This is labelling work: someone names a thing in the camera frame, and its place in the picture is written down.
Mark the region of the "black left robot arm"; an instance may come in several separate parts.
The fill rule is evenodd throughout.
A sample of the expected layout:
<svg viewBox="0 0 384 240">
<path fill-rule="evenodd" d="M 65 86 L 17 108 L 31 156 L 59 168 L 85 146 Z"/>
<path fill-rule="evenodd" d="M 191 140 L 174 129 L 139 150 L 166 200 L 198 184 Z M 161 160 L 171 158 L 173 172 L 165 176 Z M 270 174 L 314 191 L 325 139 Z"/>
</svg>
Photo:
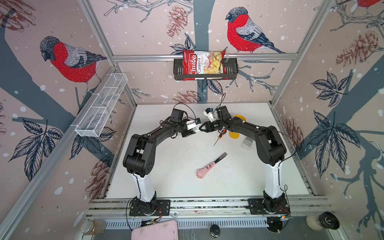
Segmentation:
<svg viewBox="0 0 384 240">
<path fill-rule="evenodd" d="M 129 216 L 169 215 L 170 201 L 158 203 L 150 176 L 155 165 L 156 148 L 164 140 L 174 139 L 178 134 L 183 138 L 193 135 L 200 124 L 199 118 L 190 118 L 185 111 L 173 109 L 171 115 L 161 121 L 156 129 L 143 135 L 132 135 L 123 166 L 132 175 L 138 194 L 128 203 Z"/>
</svg>

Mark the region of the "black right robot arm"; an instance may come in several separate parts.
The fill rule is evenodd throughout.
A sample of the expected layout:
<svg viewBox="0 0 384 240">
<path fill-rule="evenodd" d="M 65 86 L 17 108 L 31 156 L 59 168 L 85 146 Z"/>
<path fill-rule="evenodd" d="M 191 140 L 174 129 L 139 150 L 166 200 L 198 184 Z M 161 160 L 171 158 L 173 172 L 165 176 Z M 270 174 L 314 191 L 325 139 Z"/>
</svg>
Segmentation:
<svg viewBox="0 0 384 240">
<path fill-rule="evenodd" d="M 282 211 L 283 214 L 289 215 L 290 206 L 286 190 L 281 184 L 281 169 L 282 163 L 286 160 L 287 148 L 277 128 L 261 127 L 239 117 L 232 117 L 225 106 L 216 109 L 207 108 L 204 115 L 209 121 L 199 127 L 201 132 L 219 131 L 220 139 L 225 132 L 229 131 L 244 135 L 255 142 L 258 157 L 266 166 L 266 185 L 263 191 L 264 199 L 260 204 L 256 204 L 254 209 L 264 210 L 269 214 Z"/>
</svg>

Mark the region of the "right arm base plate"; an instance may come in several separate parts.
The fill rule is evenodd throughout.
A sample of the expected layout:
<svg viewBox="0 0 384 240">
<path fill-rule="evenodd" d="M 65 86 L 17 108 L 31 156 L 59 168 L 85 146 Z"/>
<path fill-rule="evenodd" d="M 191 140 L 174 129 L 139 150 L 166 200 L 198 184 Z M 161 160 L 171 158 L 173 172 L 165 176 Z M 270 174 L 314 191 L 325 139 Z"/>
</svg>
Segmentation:
<svg viewBox="0 0 384 240">
<path fill-rule="evenodd" d="M 251 215 L 290 215 L 291 210 L 288 205 L 288 201 L 285 198 L 282 199 L 248 199 Z"/>
</svg>

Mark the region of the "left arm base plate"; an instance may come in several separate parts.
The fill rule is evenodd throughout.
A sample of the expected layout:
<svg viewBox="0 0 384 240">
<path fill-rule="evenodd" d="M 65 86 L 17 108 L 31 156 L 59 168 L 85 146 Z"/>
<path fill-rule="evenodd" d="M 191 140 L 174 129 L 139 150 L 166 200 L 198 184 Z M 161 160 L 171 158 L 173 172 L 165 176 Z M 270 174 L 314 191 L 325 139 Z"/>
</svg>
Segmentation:
<svg viewBox="0 0 384 240">
<path fill-rule="evenodd" d="M 170 200 L 139 201 L 134 198 L 128 206 L 130 217 L 160 217 L 170 214 Z"/>
</svg>

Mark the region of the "orange black screwdriver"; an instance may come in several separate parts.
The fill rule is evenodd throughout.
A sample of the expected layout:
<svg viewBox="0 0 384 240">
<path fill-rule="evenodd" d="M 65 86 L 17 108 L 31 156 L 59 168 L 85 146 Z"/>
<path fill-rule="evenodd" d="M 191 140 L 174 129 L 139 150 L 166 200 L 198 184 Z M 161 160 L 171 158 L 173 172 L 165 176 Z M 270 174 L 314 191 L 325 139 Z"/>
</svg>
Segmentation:
<svg viewBox="0 0 384 240">
<path fill-rule="evenodd" d="M 217 142 L 227 133 L 227 129 L 223 129 L 221 131 L 219 131 L 219 136 L 218 136 L 218 139 L 216 140 L 216 142 L 214 143 L 214 146 L 217 144 Z"/>
</svg>

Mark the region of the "white remote control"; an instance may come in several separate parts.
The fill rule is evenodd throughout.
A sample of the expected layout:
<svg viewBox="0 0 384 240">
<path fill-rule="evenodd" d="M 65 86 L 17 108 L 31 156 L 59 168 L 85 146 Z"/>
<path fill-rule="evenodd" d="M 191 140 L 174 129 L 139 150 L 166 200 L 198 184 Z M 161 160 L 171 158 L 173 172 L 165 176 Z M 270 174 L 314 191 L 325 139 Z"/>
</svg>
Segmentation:
<svg viewBox="0 0 384 240">
<path fill-rule="evenodd" d="M 196 123 L 194 121 L 190 121 L 187 124 L 187 129 L 188 131 L 193 131 L 195 133 L 200 132 L 199 127 L 201 126 L 202 123 Z"/>
</svg>

